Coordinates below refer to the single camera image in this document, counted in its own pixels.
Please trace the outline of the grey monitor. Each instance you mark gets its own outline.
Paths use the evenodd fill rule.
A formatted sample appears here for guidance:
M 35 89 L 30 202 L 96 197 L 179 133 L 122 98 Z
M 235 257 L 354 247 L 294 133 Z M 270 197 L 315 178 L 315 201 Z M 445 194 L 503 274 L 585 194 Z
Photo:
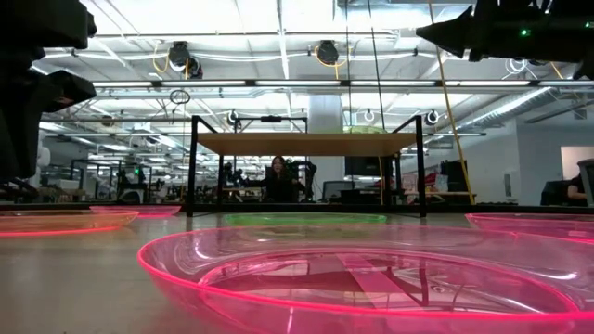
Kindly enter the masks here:
M 594 159 L 582 160 L 577 165 L 588 206 L 594 208 Z

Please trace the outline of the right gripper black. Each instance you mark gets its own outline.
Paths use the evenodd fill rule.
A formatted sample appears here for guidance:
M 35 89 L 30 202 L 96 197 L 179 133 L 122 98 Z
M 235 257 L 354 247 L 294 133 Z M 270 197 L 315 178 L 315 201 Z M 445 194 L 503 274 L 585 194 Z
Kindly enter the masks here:
M 477 0 L 457 18 L 416 35 L 472 61 L 513 58 L 575 62 L 575 0 Z

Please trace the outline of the wooden shelf black metal frame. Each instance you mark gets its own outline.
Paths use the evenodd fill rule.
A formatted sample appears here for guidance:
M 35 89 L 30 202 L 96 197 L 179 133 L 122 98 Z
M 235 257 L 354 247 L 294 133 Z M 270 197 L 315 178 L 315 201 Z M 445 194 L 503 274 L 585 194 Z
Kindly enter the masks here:
M 316 133 L 218 133 L 200 116 L 190 119 L 190 153 L 187 174 L 185 209 L 191 217 L 197 209 L 195 201 L 198 146 L 202 145 L 218 155 L 222 169 L 226 156 L 304 156 L 304 157 L 371 157 L 394 161 L 403 148 L 414 145 L 417 157 L 418 212 L 427 214 L 425 192 L 425 163 L 421 117 L 404 122 L 413 123 L 415 131 L 405 133 L 399 126 L 383 134 L 316 134 Z

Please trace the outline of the black aluminium table frame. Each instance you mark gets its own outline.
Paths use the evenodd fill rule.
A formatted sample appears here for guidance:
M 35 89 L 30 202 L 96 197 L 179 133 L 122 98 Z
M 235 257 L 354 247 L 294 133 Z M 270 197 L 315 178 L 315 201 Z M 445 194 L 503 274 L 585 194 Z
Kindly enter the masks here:
M 517 205 L 384 205 L 380 204 L 320 204 L 320 203 L 195 203 L 181 204 L 182 212 L 353 212 L 353 213 L 551 213 L 551 214 L 590 214 L 594 207 L 564 206 L 517 206 Z

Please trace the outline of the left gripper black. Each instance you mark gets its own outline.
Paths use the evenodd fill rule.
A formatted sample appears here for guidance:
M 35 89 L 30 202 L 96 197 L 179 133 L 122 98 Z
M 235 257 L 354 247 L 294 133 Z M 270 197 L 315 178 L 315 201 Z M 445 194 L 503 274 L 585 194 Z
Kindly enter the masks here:
M 32 100 L 46 77 L 58 93 L 44 109 L 54 113 L 97 96 L 83 77 L 31 69 L 41 47 L 85 49 L 97 33 L 94 16 L 80 0 L 0 0 L 0 179 L 35 174 L 42 108 Z

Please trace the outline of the person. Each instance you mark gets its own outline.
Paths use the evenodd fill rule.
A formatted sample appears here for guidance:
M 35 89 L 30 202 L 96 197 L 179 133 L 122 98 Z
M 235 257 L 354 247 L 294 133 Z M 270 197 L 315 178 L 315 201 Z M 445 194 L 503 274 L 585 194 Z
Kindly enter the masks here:
M 572 206 L 587 207 L 588 196 L 585 192 L 580 173 L 571 179 L 569 186 L 567 187 L 566 196 Z
M 271 172 L 263 180 L 248 181 L 247 186 L 263 187 L 265 201 L 275 203 L 297 202 L 299 193 L 305 191 L 304 185 L 287 173 L 285 159 L 281 156 L 272 160 Z

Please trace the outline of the black monitor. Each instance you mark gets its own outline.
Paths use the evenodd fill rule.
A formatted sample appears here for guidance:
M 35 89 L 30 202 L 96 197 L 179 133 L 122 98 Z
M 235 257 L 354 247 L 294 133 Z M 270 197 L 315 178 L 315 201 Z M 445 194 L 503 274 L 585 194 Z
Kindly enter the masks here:
M 381 157 L 345 157 L 344 173 L 346 176 L 381 176 Z

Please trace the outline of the orange translucent plastic plate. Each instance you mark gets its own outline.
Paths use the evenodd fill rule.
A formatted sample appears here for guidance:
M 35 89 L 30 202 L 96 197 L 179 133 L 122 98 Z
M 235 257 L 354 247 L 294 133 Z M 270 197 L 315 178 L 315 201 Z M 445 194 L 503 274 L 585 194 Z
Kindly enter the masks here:
M 138 211 L 2 211 L 0 212 L 0 238 L 104 232 L 129 225 L 138 215 Z

